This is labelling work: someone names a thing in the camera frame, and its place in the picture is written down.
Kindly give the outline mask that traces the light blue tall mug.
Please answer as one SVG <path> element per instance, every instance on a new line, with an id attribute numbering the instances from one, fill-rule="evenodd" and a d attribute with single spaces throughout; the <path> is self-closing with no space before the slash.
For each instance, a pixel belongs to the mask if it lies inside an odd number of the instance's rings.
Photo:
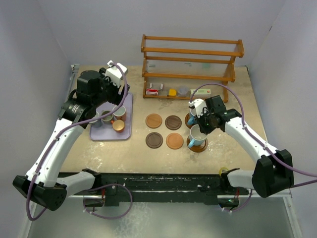
<path id="1" fill-rule="evenodd" d="M 206 138 L 207 135 L 200 132 L 200 127 L 198 124 L 196 124 L 190 129 L 188 147 L 192 148 L 194 146 L 200 146 L 205 142 Z"/>

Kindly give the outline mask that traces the dark brown coaster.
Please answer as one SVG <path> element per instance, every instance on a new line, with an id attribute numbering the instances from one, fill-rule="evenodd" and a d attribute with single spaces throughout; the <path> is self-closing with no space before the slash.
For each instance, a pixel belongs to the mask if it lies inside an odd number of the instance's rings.
<path id="1" fill-rule="evenodd" d="M 161 147 L 163 143 L 163 137 L 158 132 L 151 132 L 146 136 L 146 145 L 150 148 L 156 149 Z"/>

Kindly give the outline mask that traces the ringed brown wooden coaster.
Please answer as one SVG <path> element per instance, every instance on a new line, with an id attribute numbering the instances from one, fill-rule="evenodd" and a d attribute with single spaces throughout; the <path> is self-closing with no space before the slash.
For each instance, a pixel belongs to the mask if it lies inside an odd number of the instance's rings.
<path id="1" fill-rule="evenodd" d="M 191 127 L 193 127 L 195 124 L 196 124 L 196 121 L 195 121 L 195 118 L 191 117 L 191 114 L 188 113 L 186 116 L 185 116 L 185 124 L 186 126 L 190 129 Z"/>

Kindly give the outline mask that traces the orange terracotta coaster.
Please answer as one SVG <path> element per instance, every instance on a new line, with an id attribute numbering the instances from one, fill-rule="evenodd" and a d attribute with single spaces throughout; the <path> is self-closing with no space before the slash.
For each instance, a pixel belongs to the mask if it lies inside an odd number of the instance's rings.
<path id="1" fill-rule="evenodd" d="M 184 139 L 179 133 L 171 133 L 166 137 L 166 144 L 171 149 L 179 149 L 183 143 Z"/>

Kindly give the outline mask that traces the teal mug white inside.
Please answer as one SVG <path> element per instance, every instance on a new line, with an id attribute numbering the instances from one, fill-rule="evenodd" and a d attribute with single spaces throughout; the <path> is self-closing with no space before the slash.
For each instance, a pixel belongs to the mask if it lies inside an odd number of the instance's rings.
<path id="1" fill-rule="evenodd" d="M 197 122 L 195 120 L 195 116 L 196 116 L 196 110 L 195 109 L 190 109 L 189 119 L 187 120 L 187 124 L 189 126 L 193 126 L 193 125 L 197 124 Z"/>

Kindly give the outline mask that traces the light wood coaster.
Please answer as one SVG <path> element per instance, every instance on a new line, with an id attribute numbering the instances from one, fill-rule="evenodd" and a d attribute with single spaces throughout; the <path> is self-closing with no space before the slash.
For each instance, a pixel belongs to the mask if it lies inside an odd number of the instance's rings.
<path id="1" fill-rule="evenodd" d="M 162 124 L 162 118 L 159 114 L 149 114 L 145 119 L 145 123 L 149 128 L 158 128 Z"/>

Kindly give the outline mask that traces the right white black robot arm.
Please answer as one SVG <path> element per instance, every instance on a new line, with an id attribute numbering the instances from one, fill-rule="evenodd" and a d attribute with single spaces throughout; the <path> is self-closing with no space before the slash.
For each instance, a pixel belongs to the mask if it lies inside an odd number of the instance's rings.
<path id="1" fill-rule="evenodd" d="M 278 150 L 256 134 L 236 109 L 227 109 L 220 96 L 195 99 L 188 104 L 200 132 L 208 135 L 219 128 L 231 136 L 253 159 L 253 171 L 232 169 L 221 175 L 221 190 L 232 194 L 238 187 L 253 189 L 267 198 L 294 185 L 292 156 L 286 149 Z"/>

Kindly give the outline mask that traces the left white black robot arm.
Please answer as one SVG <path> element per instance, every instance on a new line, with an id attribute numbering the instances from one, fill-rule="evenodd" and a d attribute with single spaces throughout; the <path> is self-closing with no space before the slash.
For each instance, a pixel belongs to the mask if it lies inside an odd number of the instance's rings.
<path id="1" fill-rule="evenodd" d="M 55 211 L 64 200 L 76 193 L 97 194 L 102 189 L 102 176 L 83 169 L 72 176 L 59 178 L 59 172 L 77 138 L 94 121 L 97 107 L 109 102 L 122 105 L 129 85 L 121 86 L 127 70 L 111 66 L 108 69 L 86 70 L 77 78 L 77 87 L 69 94 L 58 114 L 53 133 L 43 152 L 24 176 L 16 176 L 13 186 L 30 202 Z"/>

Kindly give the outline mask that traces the dark walnut coaster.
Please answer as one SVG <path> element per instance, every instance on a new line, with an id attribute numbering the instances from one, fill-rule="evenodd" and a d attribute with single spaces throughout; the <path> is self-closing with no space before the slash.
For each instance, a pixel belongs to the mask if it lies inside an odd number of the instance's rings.
<path id="1" fill-rule="evenodd" d="M 170 130 L 177 130 L 182 126 L 182 120 L 176 115 L 170 115 L 165 119 L 165 126 Z"/>

